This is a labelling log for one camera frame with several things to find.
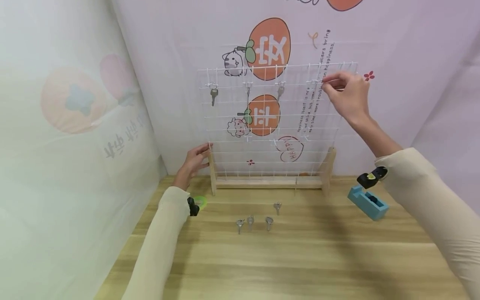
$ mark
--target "green leaf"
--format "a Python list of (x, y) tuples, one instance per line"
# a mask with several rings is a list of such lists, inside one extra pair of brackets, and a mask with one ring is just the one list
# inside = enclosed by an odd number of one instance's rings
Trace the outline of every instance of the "green leaf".
[(247, 44), (245, 45), (245, 47), (247, 47), (247, 48), (252, 48), (253, 45), (255, 45), (255, 42), (251, 39), (251, 40), (249, 40), (249, 41), (247, 42)]
[(247, 108), (247, 109), (244, 111), (244, 113), (245, 113), (245, 116), (243, 117), (243, 119), (245, 120), (245, 122), (246, 122), (247, 124), (249, 124), (249, 125), (252, 124), (252, 123), (253, 123), (253, 118), (250, 116), (250, 114), (252, 113), (252, 111), (251, 111), (249, 108)]
[(244, 119), (245, 122), (246, 122), (247, 124), (249, 124), (249, 125), (253, 123), (253, 118), (250, 117), (250, 116), (245, 116), (245, 117), (243, 117), (243, 119)]
[(247, 48), (247, 50), (245, 50), (245, 58), (249, 63), (255, 62), (255, 60), (257, 59), (257, 56), (253, 48)]

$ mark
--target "tabletop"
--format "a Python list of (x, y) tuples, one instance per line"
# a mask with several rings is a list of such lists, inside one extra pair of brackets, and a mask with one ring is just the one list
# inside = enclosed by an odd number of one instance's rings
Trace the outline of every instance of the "tabletop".
[[(95, 299), (121, 299), (172, 181), (160, 182)], [(195, 178), (189, 192), (205, 196), (207, 205), (183, 226), (164, 300), (466, 299), (435, 244), (381, 184), (370, 191), (390, 209), (377, 222), (347, 198), (353, 185), (353, 178), (334, 178), (328, 197), (320, 190), (247, 189), (212, 196), (209, 177)]]

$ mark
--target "green object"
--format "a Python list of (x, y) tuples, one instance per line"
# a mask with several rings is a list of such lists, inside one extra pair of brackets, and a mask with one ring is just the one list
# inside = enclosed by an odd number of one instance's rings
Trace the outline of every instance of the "green object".
[(207, 206), (207, 198), (203, 196), (195, 196), (193, 199), (195, 200), (195, 205), (198, 205), (200, 210)]
[(251, 113), (252, 111), (249, 108), (247, 108), (244, 112), (237, 113), (237, 116), (243, 116), (243, 119), (245, 120), (245, 122), (250, 125), (253, 122), (253, 118), (250, 116)]
[(253, 45), (255, 42), (253, 40), (249, 40), (245, 45), (245, 58), (249, 63), (254, 63), (257, 59), (257, 55), (255, 54), (255, 50), (253, 50)]

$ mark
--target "sleeve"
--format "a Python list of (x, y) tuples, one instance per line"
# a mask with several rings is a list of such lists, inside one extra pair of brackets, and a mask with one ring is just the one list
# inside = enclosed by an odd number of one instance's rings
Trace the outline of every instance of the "sleeve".
[(177, 237), (190, 215), (190, 193), (169, 187), (150, 224), (122, 300), (161, 300), (173, 263)]
[(480, 218), (417, 150), (379, 158), (385, 189), (422, 226), (472, 299), (480, 299)]

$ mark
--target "black clip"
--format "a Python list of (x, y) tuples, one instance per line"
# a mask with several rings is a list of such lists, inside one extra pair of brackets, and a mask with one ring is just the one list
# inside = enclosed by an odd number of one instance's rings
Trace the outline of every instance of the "black clip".
[(369, 189), (375, 184), (377, 184), (378, 180), (382, 179), (387, 175), (387, 169), (385, 167), (378, 167), (372, 171), (372, 173), (367, 174), (363, 173), (357, 178), (357, 182), (364, 188)]
[(190, 208), (190, 216), (198, 215), (200, 211), (200, 207), (195, 204), (195, 200), (192, 197), (188, 197), (187, 199), (188, 207)]

